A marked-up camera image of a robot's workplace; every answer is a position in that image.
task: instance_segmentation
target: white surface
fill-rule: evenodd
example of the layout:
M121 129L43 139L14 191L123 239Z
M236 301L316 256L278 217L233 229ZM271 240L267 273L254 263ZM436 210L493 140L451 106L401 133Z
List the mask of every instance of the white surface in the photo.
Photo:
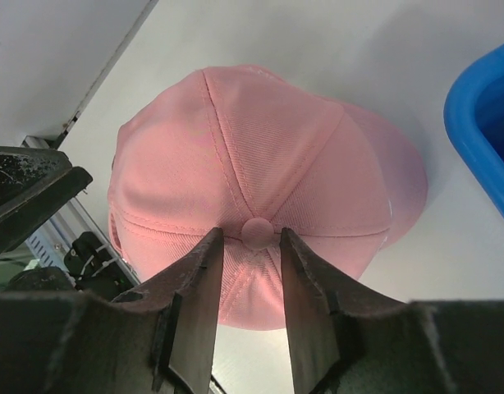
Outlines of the white surface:
M80 201L107 226L117 129L196 68L257 63L372 109L419 148L430 183L416 227L364 283L400 300L504 298L504 222L447 139L456 77L504 42L504 0L161 2L62 149L94 176ZM214 375L229 394L290 393L284 331L220 328Z
M149 0L0 0L0 144L56 136Z

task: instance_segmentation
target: cap seam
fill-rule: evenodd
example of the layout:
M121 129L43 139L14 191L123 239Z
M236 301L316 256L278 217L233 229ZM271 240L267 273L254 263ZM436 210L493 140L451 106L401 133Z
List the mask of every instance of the cap seam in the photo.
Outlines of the cap seam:
M218 92L219 96L222 97L222 94L221 94L221 91L219 90L218 88L218 83L216 81L213 81L213 88L216 90L216 92ZM228 144L227 144L227 141L225 139L225 135L224 133L222 132L222 128L221 128L221 120L219 119L219 113L218 113L218 110L216 109L216 105L215 105L215 102L213 101L212 99L212 95L210 93L210 90L208 89L208 94L210 95L210 99L212 100L212 105L215 109L215 112L216 112L216 116L218 118L218 121L219 121L219 126L220 126L220 129L221 129L221 136L222 136L222 139L223 139L223 142L225 143L225 146L227 147L227 151L230 153L230 149L228 148ZM227 114L226 113L222 113L222 118L225 120L225 123L226 123L226 126L227 126L227 129L230 130L231 127L230 127L230 122L228 121L228 117L227 117ZM239 149L234 149L234 151L236 152L236 159L237 159L237 163L239 164L240 168L242 169L243 168L243 163L241 161L241 157L239 155ZM242 176L243 176L243 188L241 188L241 184L239 182L239 178L237 177L237 174L236 174L236 169L234 168L234 163L233 161L230 159L231 163L232 163L232 169L234 170L234 174L236 176L236 179L237 179L237 185L239 186L240 188L240 191L241 191L241 194L243 195L243 200L245 201L246 203L246 206L248 207L248 209L252 212L252 214L254 216L257 215L257 209L255 208L254 206L254 199L252 198L252 194L250 193L250 187L249 187L249 183L248 181L246 180L246 174L244 171L241 171L242 172ZM245 197L245 191L242 190L242 189L245 189L246 190L246 194L248 195L249 197L249 200L247 200L247 198Z
M142 222L147 222L147 223L152 223L152 224L160 224L162 225L161 222L156 222L154 220L149 220L149 219L146 219L146 218L142 218L140 216L136 216L132 213L128 213L127 211L125 211L124 209L122 209L121 207L119 207L116 203L114 203L113 201L110 201L110 206L115 208L117 211L120 211L121 213L124 213L124 215L126 216L129 216L129 217L132 217L134 219L137 219L137 220L140 220ZM149 230L155 230L155 231L164 231L164 232L170 232L172 233L171 231L167 231L167 230L158 230L158 229L153 229L152 227L147 227L145 225L142 225L140 223L135 223L135 222L132 222L130 221L129 219L127 218L123 218L124 220L126 220L127 222L131 223L131 224L134 224L136 226L140 226L140 227L144 227L144 228L147 228ZM166 225L167 227L173 227L173 228L176 228L178 230L192 230L192 231L204 231L204 232L208 232L207 229L205 228L197 228L197 227L183 227L183 226L176 226L176 225L173 225L173 224L167 224Z
M110 243L118 253L122 254L122 245L121 241L119 240L117 223L114 218L113 212L108 213L108 230L110 232Z
M343 106L341 104L337 104L339 106L341 106L341 109L343 110L343 113L341 115L341 118L338 120L337 124L334 126L332 132L328 135L328 137L325 139L325 141L323 142L322 144L322 147L321 149L314 155L314 158L312 160L309 161L309 165L308 167L306 168L306 170L303 172L303 174L301 174L301 177L300 179L298 180L298 182L294 185L294 187L292 188L292 191L289 193L289 195L286 197L285 201L287 201L293 194L294 192L296 191L297 187L300 185L300 183L303 181L303 179L305 178L305 176L307 175L307 173L310 171L310 168L314 165L314 163L316 162L316 160L318 160L318 156L323 152L323 150L325 149L325 146L327 146L327 143L328 141L332 138L332 135L336 132L336 130L338 129L338 127L340 126L341 122L343 121L343 119L345 118L345 109L343 108ZM298 166L298 168L296 169L299 170L303 164L305 163L305 161ZM273 200L275 200L277 197L279 197L279 195L281 194L281 192L276 196L274 197ZM289 205L288 208L290 208L293 204L295 203L295 201L292 201L291 204ZM281 208L283 207L283 203L280 204L280 206L277 208L276 212L274 212L271 217L272 218L275 218L276 215L279 213L279 211L281 210Z
M305 230L360 230L362 231L364 228L369 228L369 227L376 227L376 225L371 225L371 226L358 226L358 227L299 227L299 226L287 226L286 224L283 223L275 223L272 222L273 226L283 226L283 227L289 227L292 230L299 230L299 231L305 231ZM374 232L374 234L378 234L379 232L384 231L384 230L378 230ZM371 235L372 233L367 233L367 234L360 234L361 236L365 235Z
M206 231L203 231L203 235L199 235L199 234L189 234L189 233L181 233L181 232L174 232L174 231L166 231L166 230L157 230L155 228L151 228L151 227L147 227L147 226L143 226L143 225L140 225L139 223L134 223L134 222L131 222L130 220L126 219L126 218L121 218L121 220L117 220L115 222L115 224L120 224L125 230L131 232L132 234L136 234L136 235L141 235L141 236L144 236L146 238L149 238L151 240L155 240L155 241L160 241L160 239L158 239L157 237L152 237L150 235L143 235L141 234L140 232L137 232L135 231L135 229L131 229L129 228L124 222L127 222L127 224L130 224L132 225L133 227L136 227L140 230L143 230L143 231L148 231L150 233L162 233L162 234L168 234L168 235L171 235L171 236L196 236L196 237L204 237L207 233L208 233L208 230Z
M226 309L225 311L225 315L223 317L223 320L227 320L228 318L228 315L230 314L231 312L231 309L232 307L234 306L234 304L236 303L237 301L237 298L239 297L239 295L241 294L241 292L248 286L248 284L250 283L250 281L252 280L252 277L254 277L254 274L256 272L256 270L258 269L257 266L254 266L254 268L252 269L252 271L250 271L250 274L248 275L248 277L246 278L246 281L245 283L243 283L243 286L241 286L241 288L239 289L239 291L234 295L233 297L233 300L231 301L231 303L228 305L228 308ZM222 303L220 304L221 306L224 307L224 303L226 300L228 300L228 297L230 296L230 294L232 293L232 290L234 290L234 288L236 287L236 284L237 284L237 280L243 276L243 270L241 270L240 274L236 276L234 282L232 283L231 285L231 288L228 290L228 293L227 293L227 296L225 297L225 300L222 300Z
M208 98L210 99L210 103L212 104L212 107L213 107L213 111L215 113L215 116L216 116L216 120L218 121L218 125L219 125L219 132L220 132L220 135L221 135L221 138L222 138L222 142L225 144L225 148L227 149L227 152L230 152L229 149L228 149L228 144L227 144L227 141L225 140L225 135L222 133L222 128L221 128L221 120L219 119L219 113L218 113L218 109L216 108L216 104L215 102L213 101L213 97L212 97L212 92L210 92L210 87L208 86L208 80L207 80L207 77L206 77L206 74L205 74L205 70L202 70L201 71L202 75L203 75L203 79L204 79L204 84L205 84L205 87L206 87L206 90L208 92ZM213 128L211 127L211 124L210 124L210 120L208 120L208 125L210 126L210 130L211 130L211 134L214 132ZM234 205L236 206L236 209L239 213L239 215L241 216L242 219L243 216L242 216L242 213L241 213L241 210L239 209L239 206L237 205L237 201L236 201L236 197L234 196L233 192L232 192L232 188L230 186L230 183L227 179L227 174L226 174L226 171L225 171L225 165L224 163L222 162L221 160L221 157L219 156L219 151L218 151L218 145L217 145L217 142L215 141L215 139L213 138L213 144L214 144L214 148L216 150L216 154L218 156L218 159L219 159L219 162L221 163L221 166L222 166L222 171L223 171L223 174L225 176L225 181L227 182L227 186L228 186L228 189L232 195L232 199L234 200ZM239 180L237 178L237 174L236 174L236 169L234 168L234 164L230 158L230 164L231 164L231 170L232 172L234 173L234 177L236 178L236 184L237 184L237 188L238 190L240 191L241 193L241 198L243 199L243 201L245 202L245 205L246 205L246 208L250 211L250 213L253 214L253 211L252 209L250 208L249 204L248 204L248 201L246 200L245 198L245 195L243 194L243 190L241 189L241 185L239 183Z
M297 227L291 227L291 226L286 226L286 227L288 227L294 231L298 229ZM316 236L314 234L303 234L298 231L297 231L297 234L298 234L298 236L308 236L308 237L313 237L313 238L360 238L363 236L379 236L389 230L391 230L391 228L387 227L386 229L381 230L381 231L369 232L367 234L353 234L353 235L345 235L345 236Z
M273 253L272 251L274 251L274 253L276 253L276 250L272 247L272 246L269 246L268 248L265 248L267 250L267 253L268 253L268 256L270 257L270 259L273 261L273 265L274 265L274 271L276 271L276 274L277 274L277 279L279 280L279 282L281 283L282 282L282 275L281 273L277 270L276 268L276 263L274 262L274 260L278 257L277 254L276 256L273 256Z
M219 305L220 305L220 308L224 307L225 303L227 302L228 300L228 297L230 296L230 294L232 293L232 291L234 290L234 287L236 287L236 283L238 281L238 279L243 276L243 273L245 272L245 270L248 268L249 266L247 266L246 264L241 264L239 269L237 269L233 275L229 278L229 284L228 284L228 292L225 294L225 296L223 297L222 295L220 295L220 300L219 300Z
M336 101L336 100L335 100L335 99L333 99L333 98L328 98L328 97L325 97L325 96L319 96L319 95L317 95L317 94L315 94L315 96L316 96L316 97L321 98L322 100L328 101L329 103L339 103L338 101ZM357 106L356 106L356 105L351 104L351 103L339 103L339 104L343 106L344 111L345 111L345 112L344 112L344 114L345 114L345 113L346 113L346 114L349 114L349 111L348 111L348 109L347 109L348 107L351 107L351 108L352 108L352 107L355 107L355 108L357 108ZM365 134L365 132L364 132L364 128L363 128L362 126L360 126L360 125L359 125L359 123L358 123L358 122L357 122L357 121L356 121L353 117L351 117L351 119L352 119L352 121L353 121L354 123L356 123L356 125L360 128L360 130L362 131L362 134L363 134L363 136L364 136L365 140L367 140L367 142L369 143L369 145L371 145L371 147L372 147L372 144L370 143L370 141L368 141L368 139L367 139L367 135L366 135L366 134ZM385 122L387 122L390 126L394 127L394 125L393 125L392 123L390 123L390 122L389 122L386 118L382 117L382 119L383 119ZM388 207L389 207L389 216L390 216L390 218L389 218L390 224L389 224L388 230L390 231L390 230L391 230L391 227L392 227L392 224L393 224L393 220L394 220L394 213L393 213L393 211L392 211L392 202L391 202L391 197L390 197L390 195L389 195L388 186L387 186L387 183L385 182L385 177L384 177L384 175L383 175L382 165L381 165L381 163L380 163L380 157L379 157L376 153L374 153L374 157L376 158L376 161L378 162L378 169L379 169L380 175L381 175L381 177L382 177L382 180L383 180L383 187L385 188L385 194L386 194L386 196L387 196L387 202L388 202Z

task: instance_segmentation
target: blue plastic bin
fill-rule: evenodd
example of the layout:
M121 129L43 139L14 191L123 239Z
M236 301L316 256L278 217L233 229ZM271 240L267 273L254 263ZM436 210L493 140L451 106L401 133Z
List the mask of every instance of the blue plastic bin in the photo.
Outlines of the blue plastic bin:
M504 217L504 45L456 80L444 119L452 144Z

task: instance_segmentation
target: pink baseball cap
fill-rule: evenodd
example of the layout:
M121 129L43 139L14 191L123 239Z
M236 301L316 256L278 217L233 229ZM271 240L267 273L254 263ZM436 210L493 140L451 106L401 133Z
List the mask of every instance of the pink baseball cap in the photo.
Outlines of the pink baseball cap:
M210 67L120 129L109 231L145 281L221 227L219 322L269 330L285 326L283 227L357 279L426 194L421 157L379 115L258 66Z

